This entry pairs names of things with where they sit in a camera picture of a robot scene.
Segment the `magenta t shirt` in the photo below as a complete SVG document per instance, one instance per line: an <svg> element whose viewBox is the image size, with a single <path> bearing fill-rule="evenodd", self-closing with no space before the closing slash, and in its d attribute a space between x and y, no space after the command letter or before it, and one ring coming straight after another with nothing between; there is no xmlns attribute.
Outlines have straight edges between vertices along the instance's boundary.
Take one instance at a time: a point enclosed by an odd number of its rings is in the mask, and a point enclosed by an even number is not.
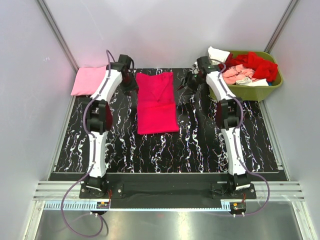
<svg viewBox="0 0 320 240"><path fill-rule="evenodd" d="M179 131L174 96L174 74L136 74L137 133L150 135Z"/></svg>

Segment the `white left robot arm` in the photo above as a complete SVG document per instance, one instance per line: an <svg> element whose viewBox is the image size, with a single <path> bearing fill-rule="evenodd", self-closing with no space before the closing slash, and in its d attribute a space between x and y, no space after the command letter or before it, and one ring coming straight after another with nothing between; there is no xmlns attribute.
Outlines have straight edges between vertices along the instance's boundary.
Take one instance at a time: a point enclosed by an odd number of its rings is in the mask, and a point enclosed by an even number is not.
<svg viewBox="0 0 320 240"><path fill-rule="evenodd" d="M131 69L107 70L101 84L90 96L83 114L83 128L89 140L89 165L83 184L97 198L103 198L108 193L105 148L113 124L110 101L118 86L125 93L138 89Z"/></svg>

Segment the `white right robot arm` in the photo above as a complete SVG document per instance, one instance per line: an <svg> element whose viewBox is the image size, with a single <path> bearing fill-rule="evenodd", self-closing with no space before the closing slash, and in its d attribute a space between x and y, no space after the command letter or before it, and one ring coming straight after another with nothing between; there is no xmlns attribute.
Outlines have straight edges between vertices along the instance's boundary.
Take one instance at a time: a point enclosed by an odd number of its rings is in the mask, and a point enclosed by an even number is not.
<svg viewBox="0 0 320 240"><path fill-rule="evenodd" d="M228 157L227 192L236 199L251 185L240 140L240 128L244 119L243 102L232 93L222 74L217 71L200 74L190 70L178 89L186 88L190 94L194 94L198 86L204 83L208 84L216 96L215 124L222 132Z"/></svg>

